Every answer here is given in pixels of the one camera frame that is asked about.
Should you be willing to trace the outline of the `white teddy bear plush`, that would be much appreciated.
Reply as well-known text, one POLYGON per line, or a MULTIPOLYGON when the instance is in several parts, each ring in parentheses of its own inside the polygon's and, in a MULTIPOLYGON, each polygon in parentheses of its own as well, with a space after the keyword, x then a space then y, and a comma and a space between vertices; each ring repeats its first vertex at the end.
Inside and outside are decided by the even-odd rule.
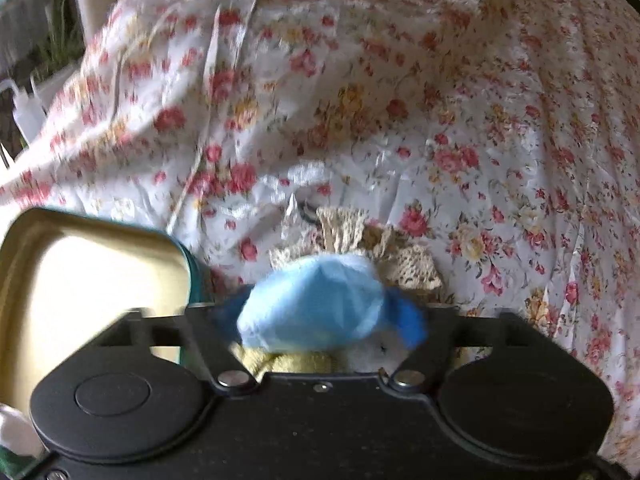
POLYGON ((410 350, 398 333, 383 330, 348 347, 342 359, 348 372, 376 373, 385 370, 390 375, 409 354, 410 350))

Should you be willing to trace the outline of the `green plush toy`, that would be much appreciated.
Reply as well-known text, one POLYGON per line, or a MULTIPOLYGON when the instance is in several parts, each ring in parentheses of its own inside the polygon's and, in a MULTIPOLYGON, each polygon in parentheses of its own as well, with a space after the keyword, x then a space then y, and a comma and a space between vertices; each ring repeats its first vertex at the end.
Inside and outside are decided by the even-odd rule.
POLYGON ((15 479, 46 452, 34 425, 22 412, 1 404, 1 478, 15 479))

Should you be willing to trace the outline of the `yellow rolled towel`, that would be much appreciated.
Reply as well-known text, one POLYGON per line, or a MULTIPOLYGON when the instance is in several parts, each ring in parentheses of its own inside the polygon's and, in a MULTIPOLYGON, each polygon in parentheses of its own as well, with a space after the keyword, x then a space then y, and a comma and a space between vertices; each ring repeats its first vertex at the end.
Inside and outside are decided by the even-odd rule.
POLYGON ((340 360, 326 352, 272 353, 230 344, 229 350, 257 380, 267 373, 331 374, 344 370, 340 360))

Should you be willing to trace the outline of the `beige crochet lace doily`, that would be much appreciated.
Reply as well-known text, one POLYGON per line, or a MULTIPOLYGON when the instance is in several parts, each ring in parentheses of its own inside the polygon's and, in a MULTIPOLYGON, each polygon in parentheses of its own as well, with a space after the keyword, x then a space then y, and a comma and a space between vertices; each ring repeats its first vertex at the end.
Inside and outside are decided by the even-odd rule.
POLYGON ((426 297, 442 287, 431 253, 393 226, 380 226, 367 211, 346 207, 300 208, 285 222, 286 239, 269 253, 273 269, 313 255, 357 255, 373 263, 382 281, 426 297))

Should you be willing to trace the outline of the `gold metal tin box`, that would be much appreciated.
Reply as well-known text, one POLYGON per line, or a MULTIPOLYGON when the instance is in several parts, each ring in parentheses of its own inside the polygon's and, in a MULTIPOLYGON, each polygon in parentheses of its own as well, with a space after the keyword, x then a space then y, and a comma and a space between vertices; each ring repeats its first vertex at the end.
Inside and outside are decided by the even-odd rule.
POLYGON ((122 222, 32 208, 1 241, 1 401, 26 413, 41 378, 130 310, 177 314, 212 298, 178 240, 122 222))

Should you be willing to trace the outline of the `floral pink bedspread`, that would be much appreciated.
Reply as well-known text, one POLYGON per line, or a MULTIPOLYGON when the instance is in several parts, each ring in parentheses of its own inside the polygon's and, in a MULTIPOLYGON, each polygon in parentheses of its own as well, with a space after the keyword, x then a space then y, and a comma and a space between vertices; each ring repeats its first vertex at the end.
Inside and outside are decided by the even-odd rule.
POLYGON ((118 0, 1 222, 162 230, 216 284, 269 269, 285 207, 360 208, 442 299, 511 308, 608 385, 639 467, 639 14, 626 0, 118 0))

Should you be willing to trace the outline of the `white squeeze bottle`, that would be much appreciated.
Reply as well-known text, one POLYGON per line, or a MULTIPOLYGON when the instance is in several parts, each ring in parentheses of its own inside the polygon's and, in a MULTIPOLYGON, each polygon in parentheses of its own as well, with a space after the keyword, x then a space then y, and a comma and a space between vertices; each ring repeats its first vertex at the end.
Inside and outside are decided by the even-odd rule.
POLYGON ((20 88, 13 79, 3 79, 0 82, 0 91, 10 90, 13 96, 13 119, 15 125, 27 144, 34 142, 40 133, 46 113, 40 99, 30 96, 28 92, 20 88))

